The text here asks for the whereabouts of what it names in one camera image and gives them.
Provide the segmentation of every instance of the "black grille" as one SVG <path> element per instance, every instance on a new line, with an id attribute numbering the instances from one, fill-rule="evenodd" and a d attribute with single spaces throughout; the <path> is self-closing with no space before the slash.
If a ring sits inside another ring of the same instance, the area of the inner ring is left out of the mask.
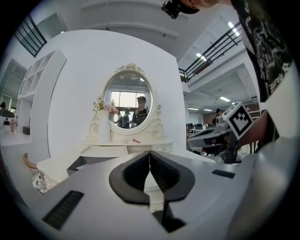
<path id="1" fill-rule="evenodd" d="M 70 191 L 44 218 L 43 221 L 60 230 L 75 209 L 83 193 Z"/>

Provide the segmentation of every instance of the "oval mirror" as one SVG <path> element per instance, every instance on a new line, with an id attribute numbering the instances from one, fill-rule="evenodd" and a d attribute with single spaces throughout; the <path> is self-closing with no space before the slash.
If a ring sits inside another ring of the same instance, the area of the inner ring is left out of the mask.
<path id="1" fill-rule="evenodd" d="M 146 120 L 152 99 L 144 79 L 134 73 L 121 73 L 112 79 L 105 101 L 119 110 L 118 114 L 111 113 L 109 120 L 119 128 L 131 129 Z"/>

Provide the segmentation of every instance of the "window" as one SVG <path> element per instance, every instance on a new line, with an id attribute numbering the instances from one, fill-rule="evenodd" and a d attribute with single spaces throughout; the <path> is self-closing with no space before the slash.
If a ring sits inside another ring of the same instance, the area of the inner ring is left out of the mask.
<path id="1" fill-rule="evenodd" d="M 114 100 L 116 107 L 134 107 L 137 108 L 137 97 L 145 96 L 145 93 L 140 92 L 119 92 L 119 91 L 112 91 L 111 99 Z"/>
<path id="2" fill-rule="evenodd" d="M 36 57 L 39 50 L 47 43 L 30 15 L 17 28 L 15 37 L 33 57 Z"/>

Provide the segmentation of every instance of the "camera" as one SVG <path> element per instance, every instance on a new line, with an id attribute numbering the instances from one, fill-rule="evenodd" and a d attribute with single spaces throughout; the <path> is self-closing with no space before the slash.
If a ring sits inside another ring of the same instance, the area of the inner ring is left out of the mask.
<path id="1" fill-rule="evenodd" d="M 167 13 L 172 19 L 176 19 L 179 14 L 180 10 L 170 1 L 166 1 L 162 6 L 161 9 Z"/>

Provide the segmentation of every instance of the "bottle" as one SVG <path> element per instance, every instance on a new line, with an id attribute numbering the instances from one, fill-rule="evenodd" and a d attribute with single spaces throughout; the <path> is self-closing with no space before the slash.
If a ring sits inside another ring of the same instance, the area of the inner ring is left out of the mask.
<path id="1" fill-rule="evenodd" d="M 11 132 L 15 131 L 15 120 L 14 119 L 12 119 L 10 122 L 10 131 Z"/>

